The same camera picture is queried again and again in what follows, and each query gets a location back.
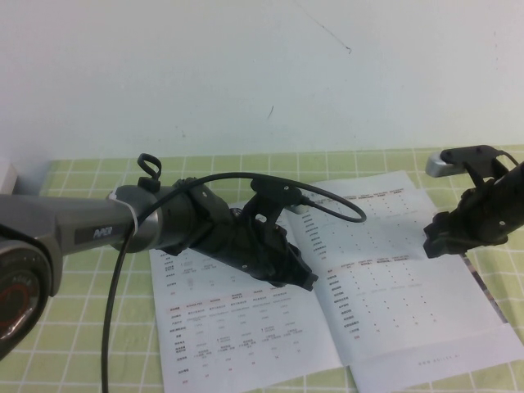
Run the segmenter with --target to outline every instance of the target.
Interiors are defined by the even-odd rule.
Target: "green grid pattern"
[[[426,159],[435,149],[336,151],[249,156],[162,158],[163,184],[179,178],[242,170],[274,174],[310,183],[406,170],[417,187],[426,188],[440,210],[456,207],[471,187],[466,175],[429,178]],[[524,160],[524,146],[505,147]],[[48,173],[42,195],[105,198],[115,186],[136,184],[142,176],[135,159],[62,160]],[[222,180],[210,187],[227,202],[253,195],[249,181]],[[524,341],[524,229],[507,245],[469,253],[499,302],[508,321]],[[98,393],[100,340],[106,294],[116,251],[102,247],[65,258],[64,277],[36,328],[0,362],[2,393]],[[163,393],[156,334],[149,255],[129,255],[115,302],[111,336],[110,376],[114,393]],[[299,377],[252,393],[355,392],[347,369]],[[524,360],[502,364],[443,381],[416,386],[414,392],[524,391]]]

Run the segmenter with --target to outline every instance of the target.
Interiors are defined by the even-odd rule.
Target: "white paper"
[[[522,343],[505,323],[458,340],[391,352],[350,368],[360,393],[382,393],[518,359],[524,359]]]
[[[248,391],[341,366],[314,293],[195,251],[151,251],[151,270],[166,393]]]

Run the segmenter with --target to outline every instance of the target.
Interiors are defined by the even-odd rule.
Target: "green checkered tablecloth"
[[[453,209],[471,187],[465,175],[429,178],[424,174],[430,152],[441,150],[336,151],[248,156],[163,158],[163,184],[179,178],[245,170],[275,174],[301,182],[355,178],[406,170],[441,210]],[[519,161],[524,146],[504,147]],[[104,198],[116,184],[136,184],[142,176],[136,159],[62,160],[52,164],[42,194],[54,197]],[[252,195],[249,181],[222,180],[211,188],[227,202]],[[524,341],[524,229],[507,245],[470,252],[486,285],[508,321]],[[2,393],[96,393],[100,391],[100,341],[106,295],[115,263],[110,247],[65,258],[57,296],[47,303],[37,327],[0,362]],[[129,255],[124,263],[112,326],[110,376],[113,393],[161,393],[160,353],[155,326],[151,269],[147,253]],[[299,377],[257,393],[356,392],[343,368]],[[411,392],[524,391],[524,360],[427,383]]]

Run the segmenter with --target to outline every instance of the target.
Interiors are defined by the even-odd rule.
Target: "black cable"
[[[505,155],[507,158],[509,158],[516,166],[519,166],[520,163],[515,160],[515,157],[513,157],[511,154],[509,154],[508,152],[504,151],[504,150],[501,150],[500,151],[503,155]]]
[[[278,178],[276,176],[270,176],[268,174],[251,174],[247,172],[227,172],[224,174],[212,174],[209,176],[205,176],[203,178],[195,178],[191,182],[187,182],[187,183],[184,183],[178,186],[172,192],[170,192],[166,196],[163,196],[161,199],[159,199],[149,208],[144,210],[138,216],[138,227],[142,225],[142,223],[147,219],[147,217],[153,214],[157,209],[162,207],[165,203],[175,198],[177,195],[183,192],[186,192],[189,189],[194,188],[196,186],[201,186],[202,184],[205,184],[208,182],[213,182],[215,180],[222,180],[226,178],[250,178],[250,179],[272,180],[276,183],[282,183],[282,184],[286,184],[287,186],[301,188],[303,190],[313,192],[313,193],[322,195],[324,197],[333,199],[334,201],[337,201],[341,203],[342,205],[349,207],[355,213],[357,213],[360,217],[355,218],[355,217],[348,217],[345,215],[341,215],[335,211],[332,211],[332,210],[326,209],[323,206],[317,205],[316,203],[312,202],[307,197],[303,197],[302,200],[304,204],[306,205],[312,206],[315,209],[319,209],[339,219],[350,221],[351,223],[363,223],[366,220],[366,214],[357,205],[355,205],[352,202],[347,201],[346,199],[342,198],[341,196],[333,194],[332,192],[323,190],[322,188],[318,188],[315,186],[311,186],[309,184],[297,182],[295,180],[290,180],[287,178]],[[132,236],[133,231],[134,231],[134,225],[132,223],[127,233],[125,234],[124,242],[122,244],[122,247],[120,248],[118,258],[116,259],[115,270],[113,271],[113,277],[111,279],[109,293],[107,295],[106,313],[104,314],[104,325],[102,327],[102,360],[101,360],[102,393],[109,393],[109,371],[108,371],[109,367],[108,366],[109,366],[109,337],[111,333],[111,316],[113,314],[113,306],[115,304],[116,288],[118,287],[120,272],[122,271],[122,266],[124,264],[125,254],[127,253],[127,250],[129,248],[129,243],[131,242],[131,239],[133,238]]]

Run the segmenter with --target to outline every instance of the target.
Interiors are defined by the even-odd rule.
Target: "black plastic mount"
[[[522,165],[509,172],[497,160],[505,154],[485,145],[440,154],[446,164],[462,166],[476,187],[463,193],[455,210],[435,215],[424,228],[429,258],[503,244],[507,234],[522,225]]]
[[[484,178],[502,178],[508,169],[497,160],[503,151],[487,145],[446,149],[440,158],[447,164],[463,166],[476,187],[482,187]]]

